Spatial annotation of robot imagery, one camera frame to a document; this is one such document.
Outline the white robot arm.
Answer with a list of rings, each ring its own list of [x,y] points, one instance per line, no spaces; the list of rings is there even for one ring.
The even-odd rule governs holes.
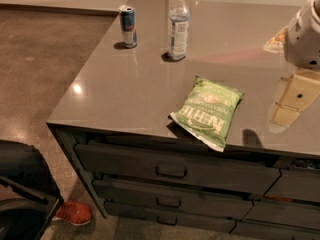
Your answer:
[[[320,70],[320,0],[307,0],[291,19],[284,52],[289,63]]]

